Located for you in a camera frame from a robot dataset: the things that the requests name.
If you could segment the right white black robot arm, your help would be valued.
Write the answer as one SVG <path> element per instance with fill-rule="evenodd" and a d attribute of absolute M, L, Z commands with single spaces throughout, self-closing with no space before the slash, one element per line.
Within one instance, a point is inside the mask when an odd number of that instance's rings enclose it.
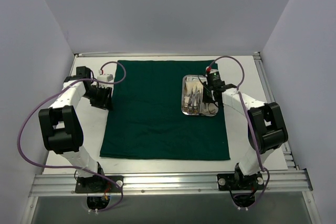
<path fill-rule="evenodd" d="M 206 82 L 203 83 L 205 101 L 228 106 L 245 116 L 250 147 L 245 156 L 236 164 L 233 182 L 244 189 L 251 184 L 257 174 L 265 171 L 267 158 L 288 140 L 287 128 L 281 108 L 276 103 L 256 100 L 239 91 L 239 87 L 226 84 L 219 71 L 206 70 Z"/>

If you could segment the dark green surgical cloth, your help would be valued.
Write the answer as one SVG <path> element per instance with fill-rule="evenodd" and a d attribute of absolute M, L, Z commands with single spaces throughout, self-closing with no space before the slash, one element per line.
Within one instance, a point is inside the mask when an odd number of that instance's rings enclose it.
<path fill-rule="evenodd" d="M 224 112 L 188 116 L 181 109 L 183 78 L 201 74 L 208 65 L 208 61 L 120 61 L 100 156 L 229 160 Z"/>

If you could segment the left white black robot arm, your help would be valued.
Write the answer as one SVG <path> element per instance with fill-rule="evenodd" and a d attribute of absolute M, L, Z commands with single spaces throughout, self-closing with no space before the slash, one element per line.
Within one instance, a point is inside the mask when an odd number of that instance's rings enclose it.
<path fill-rule="evenodd" d="M 88 67 L 77 67 L 75 75 L 65 78 L 63 93 L 49 108 L 41 109 L 38 117 L 45 148 L 76 166 L 78 178 L 87 180 L 92 191 L 100 192 L 105 188 L 106 179 L 101 165 L 83 146 L 84 135 L 76 107 L 81 98 L 86 98 L 94 108 L 111 110 L 112 87 L 108 82 L 113 80 L 113 75 L 100 70 L 96 79 L 103 84 L 95 84 L 91 73 Z"/>

